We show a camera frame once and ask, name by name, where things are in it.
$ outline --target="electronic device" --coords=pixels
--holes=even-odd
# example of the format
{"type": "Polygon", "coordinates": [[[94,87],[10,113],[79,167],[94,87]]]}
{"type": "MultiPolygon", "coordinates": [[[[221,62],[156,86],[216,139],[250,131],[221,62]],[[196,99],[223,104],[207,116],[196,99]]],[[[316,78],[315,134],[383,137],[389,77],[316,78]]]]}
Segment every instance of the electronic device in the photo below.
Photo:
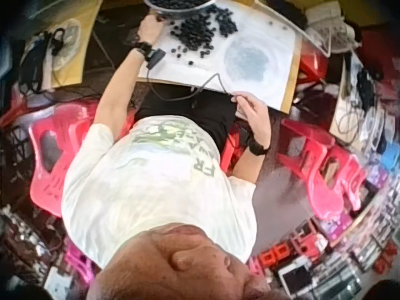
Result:
{"type": "Polygon", "coordinates": [[[306,256],[299,256],[278,271],[283,288],[292,298],[306,294],[314,288],[310,267],[311,261],[306,256]]]}
{"type": "Polygon", "coordinates": [[[166,54],[165,51],[161,49],[153,49],[152,45],[148,42],[136,42],[133,48],[143,54],[144,59],[147,61],[147,68],[149,70],[154,68],[166,54]]]}

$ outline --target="man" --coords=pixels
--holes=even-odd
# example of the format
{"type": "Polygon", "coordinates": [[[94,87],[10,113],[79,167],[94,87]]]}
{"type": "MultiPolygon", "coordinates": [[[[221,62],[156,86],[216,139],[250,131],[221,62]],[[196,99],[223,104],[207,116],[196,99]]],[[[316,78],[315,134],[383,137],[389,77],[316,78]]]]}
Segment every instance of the man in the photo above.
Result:
{"type": "MultiPolygon", "coordinates": [[[[141,41],[163,28],[147,16],[141,41]]],[[[117,143],[144,56],[133,49],[106,88],[64,185],[72,241],[102,271],[88,299],[259,299],[264,280],[244,265],[256,239],[252,205],[264,155],[245,150],[231,177],[219,168],[236,103],[263,153],[271,125],[251,94],[167,102],[147,98],[117,143]]]]}

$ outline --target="wire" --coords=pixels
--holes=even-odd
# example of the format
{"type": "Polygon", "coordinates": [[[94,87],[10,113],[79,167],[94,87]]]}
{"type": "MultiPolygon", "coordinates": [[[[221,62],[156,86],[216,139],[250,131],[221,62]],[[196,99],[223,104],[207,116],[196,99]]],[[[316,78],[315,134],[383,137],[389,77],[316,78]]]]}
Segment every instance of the wire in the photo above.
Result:
{"type": "Polygon", "coordinates": [[[148,70],[147,70],[147,75],[146,75],[146,81],[147,81],[147,83],[150,85],[151,91],[152,91],[158,98],[160,98],[160,99],[163,100],[163,101],[181,101],[181,100],[188,100],[188,99],[191,99],[191,98],[193,98],[194,96],[197,96],[198,94],[200,94],[201,92],[203,92],[203,90],[204,90],[204,88],[206,87],[206,85],[207,85],[211,80],[213,80],[215,77],[218,78],[219,84],[221,85],[222,89],[224,90],[224,93],[225,93],[225,94],[229,94],[229,93],[226,91],[226,89],[225,89],[225,87],[224,87],[224,84],[223,84],[223,82],[222,82],[222,80],[221,80],[221,75],[220,75],[219,73],[215,73],[215,74],[212,75],[212,76],[197,90],[197,91],[193,92],[192,94],[190,94],[190,95],[188,95],[188,96],[177,97],[177,98],[164,98],[164,97],[162,97],[162,96],[156,91],[156,89],[154,88],[153,83],[150,81],[149,75],[150,75],[150,70],[148,69],[148,70]]]}
{"type": "MultiPolygon", "coordinates": [[[[356,93],[355,97],[358,99],[358,96],[359,96],[359,94],[358,94],[358,90],[357,90],[357,93],[356,93]]],[[[354,143],[354,141],[357,139],[357,137],[359,135],[359,132],[360,132],[360,129],[361,129],[361,117],[359,115],[358,109],[359,109],[359,104],[353,104],[352,102],[349,103],[349,101],[346,100],[346,113],[339,119],[339,122],[335,118],[337,131],[340,134],[349,134],[350,132],[352,132],[355,129],[357,129],[356,132],[354,133],[354,136],[352,137],[352,139],[345,144],[346,147],[350,146],[352,143],[354,143]],[[350,116],[353,115],[353,114],[355,114],[356,117],[357,117],[357,123],[353,127],[348,128],[347,130],[342,130],[341,129],[342,122],[345,119],[348,120],[350,118],[350,116]]]]}

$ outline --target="black smartwatch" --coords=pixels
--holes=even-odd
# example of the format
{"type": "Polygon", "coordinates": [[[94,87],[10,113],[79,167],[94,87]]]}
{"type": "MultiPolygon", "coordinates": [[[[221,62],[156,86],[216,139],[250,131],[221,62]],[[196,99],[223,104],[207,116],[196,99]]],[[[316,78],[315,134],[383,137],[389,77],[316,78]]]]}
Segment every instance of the black smartwatch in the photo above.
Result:
{"type": "Polygon", "coordinates": [[[151,70],[165,56],[165,52],[161,49],[154,50],[153,46],[148,42],[137,42],[133,46],[138,52],[143,54],[144,60],[147,61],[147,68],[151,70]]]}
{"type": "Polygon", "coordinates": [[[151,51],[153,50],[153,46],[148,42],[137,42],[133,46],[134,49],[138,50],[141,54],[143,54],[144,59],[148,62],[151,57],[151,51]]]}
{"type": "Polygon", "coordinates": [[[249,150],[255,156],[266,155],[269,151],[268,149],[264,149],[264,146],[260,145],[254,138],[254,136],[250,137],[249,142],[247,144],[249,146],[249,150]]]}

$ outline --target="shelf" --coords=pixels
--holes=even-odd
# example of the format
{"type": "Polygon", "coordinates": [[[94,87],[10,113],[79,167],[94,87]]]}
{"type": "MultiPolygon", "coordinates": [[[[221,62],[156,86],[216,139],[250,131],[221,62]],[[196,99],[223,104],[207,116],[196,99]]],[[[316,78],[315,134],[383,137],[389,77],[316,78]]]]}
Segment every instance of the shelf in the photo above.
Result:
{"type": "Polygon", "coordinates": [[[388,179],[385,186],[375,195],[371,203],[369,203],[368,206],[365,207],[365,209],[354,220],[354,222],[335,241],[329,244],[332,248],[337,246],[348,234],[353,231],[353,229],[357,228],[373,207],[380,205],[386,199],[390,190],[390,183],[391,181],[390,179],[388,179]]]}

